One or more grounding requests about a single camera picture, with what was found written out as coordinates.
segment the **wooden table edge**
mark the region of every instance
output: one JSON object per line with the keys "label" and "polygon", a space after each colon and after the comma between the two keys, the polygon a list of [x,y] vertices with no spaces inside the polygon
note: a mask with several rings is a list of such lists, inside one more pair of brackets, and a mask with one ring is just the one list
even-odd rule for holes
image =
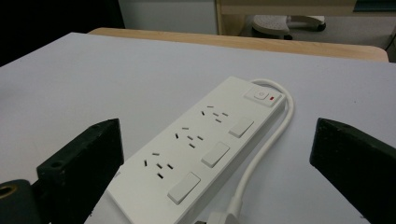
{"label": "wooden table edge", "polygon": [[238,49],[256,49],[284,53],[348,58],[375,62],[389,62],[388,54],[383,49],[373,46],[115,28],[97,28],[89,32],[89,34],[204,44]]}

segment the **white cable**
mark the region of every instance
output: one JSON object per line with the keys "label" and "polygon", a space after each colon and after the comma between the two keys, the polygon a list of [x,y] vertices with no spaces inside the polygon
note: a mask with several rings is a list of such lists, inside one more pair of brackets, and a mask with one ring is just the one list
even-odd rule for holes
{"label": "white cable", "polygon": [[268,149],[271,148],[271,146],[276,142],[276,140],[280,137],[280,135],[282,135],[282,133],[286,130],[294,114],[293,98],[284,87],[268,79],[254,79],[251,82],[260,86],[269,85],[279,90],[283,94],[285,94],[286,100],[288,102],[288,113],[286,117],[283,119],[282,123],[276,129],[276,131],[271,135],[271,137],[267,140],[264,146],[262,146],[262,148],[259,150],[257,155],[253,158],[251,163],[248,165],[246,171],[242,175],[241,180],[239,181],[238,187],[236,188],[235,191],[235,195],[232,197],[227,209],[227,212],[233,214],[236,218],[239,217],[239,213],[242,208],[242,197],[244,195],[245,189],[248,185],[248,181],[251,175],[253,174],[254,170],[256,169],[257,165],[260,163],[260,161],[262,160]]}

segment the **floor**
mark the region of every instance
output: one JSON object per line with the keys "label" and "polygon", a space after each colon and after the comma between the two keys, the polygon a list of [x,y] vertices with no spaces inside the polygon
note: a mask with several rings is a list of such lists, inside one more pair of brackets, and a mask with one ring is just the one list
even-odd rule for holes
{"label": "floor", "polygon": [[[251,29],[253,16],[247,22],[241,36],[262,38],[283,38],[263,35]],[[376,46],[381,49],[390,43],[391,34],[396,26],[396,17],[325,17],[326,29],[317,32],[316,27],[303,22],[288,24],[293,40],[314,41],[337,44]],[[396,63],[396,47],[387,50],[389,61]]]}

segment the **white table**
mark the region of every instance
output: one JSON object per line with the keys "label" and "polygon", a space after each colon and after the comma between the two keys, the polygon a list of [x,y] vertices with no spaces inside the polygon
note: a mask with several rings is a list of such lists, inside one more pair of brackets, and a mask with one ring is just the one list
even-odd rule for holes
{"label": "white table", "polygon": [[[296,102],[290,127],[251,179],[241,220],[367,224],[308,159],[319,117],[396,147],[393,63],[67,35],[0,68],[0,182],[33,183],[42,161],[106,119],[120,118],[127,159],[229,76],[271,78]],[[201,220],[225,209],[242,171]],[[105,193],[86,223],[128,222]]]}

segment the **power outlet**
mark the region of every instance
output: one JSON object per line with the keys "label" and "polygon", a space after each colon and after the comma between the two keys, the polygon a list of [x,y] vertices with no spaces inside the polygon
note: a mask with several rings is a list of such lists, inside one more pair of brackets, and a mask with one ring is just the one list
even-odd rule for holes
{"label": "power outlet", "polygon": [[285,110],[284,94],[229,77],[136,152],[108,187],[133,223],[191,223]]}

